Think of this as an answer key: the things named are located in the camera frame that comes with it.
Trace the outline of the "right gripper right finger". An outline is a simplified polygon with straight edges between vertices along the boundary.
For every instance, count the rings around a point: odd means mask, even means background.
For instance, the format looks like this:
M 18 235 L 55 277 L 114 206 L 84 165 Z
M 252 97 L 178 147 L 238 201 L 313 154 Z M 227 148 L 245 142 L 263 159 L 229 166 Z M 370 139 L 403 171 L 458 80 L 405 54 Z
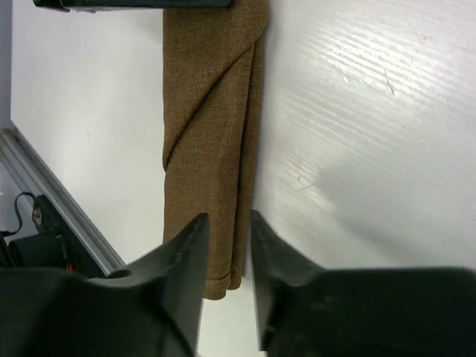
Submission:
M 326 269 L 251 214 L 260 349 L 267 356 L 473 356 L 475 271 Z

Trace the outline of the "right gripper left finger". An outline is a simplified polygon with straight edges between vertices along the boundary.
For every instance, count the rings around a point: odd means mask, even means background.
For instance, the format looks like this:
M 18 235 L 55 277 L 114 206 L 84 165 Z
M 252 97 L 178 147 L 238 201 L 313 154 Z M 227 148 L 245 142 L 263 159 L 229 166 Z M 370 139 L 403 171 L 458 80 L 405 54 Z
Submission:
M 3 356 L 194 356 L 209 218 L 126 268 L 87 279 L 53 268 L 1 270 Z

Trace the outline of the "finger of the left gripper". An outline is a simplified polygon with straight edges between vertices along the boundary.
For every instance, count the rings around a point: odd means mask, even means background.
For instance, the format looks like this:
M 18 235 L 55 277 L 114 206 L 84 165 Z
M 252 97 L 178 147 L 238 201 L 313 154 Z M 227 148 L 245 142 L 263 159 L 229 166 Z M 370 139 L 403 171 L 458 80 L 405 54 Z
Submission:
M 229 8 L 233 0 L 33 0 L 49 10 L 150 10 Z

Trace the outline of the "brown cloth napkin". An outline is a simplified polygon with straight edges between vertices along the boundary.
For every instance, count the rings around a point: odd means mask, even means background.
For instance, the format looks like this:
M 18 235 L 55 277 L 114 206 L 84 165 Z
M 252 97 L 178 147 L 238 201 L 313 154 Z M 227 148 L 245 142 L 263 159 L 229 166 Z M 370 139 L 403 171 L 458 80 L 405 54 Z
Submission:
M 241 284 L 268 15 L 267 1 L 163 13 L 164 239 L 208 214 L 209 300 Z

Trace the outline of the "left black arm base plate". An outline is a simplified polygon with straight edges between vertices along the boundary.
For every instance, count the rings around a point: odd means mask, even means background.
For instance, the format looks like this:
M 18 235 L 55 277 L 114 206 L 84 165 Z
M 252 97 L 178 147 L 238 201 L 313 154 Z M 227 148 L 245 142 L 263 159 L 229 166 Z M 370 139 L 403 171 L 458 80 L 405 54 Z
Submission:
M 59 243 L 60 256 L 69 271 L 87 278 L 105 277 L 84 244 L 45 195 L 39 195 L 33 201 L 33 220 L 38 232 L 49 234 L 55 243 Z

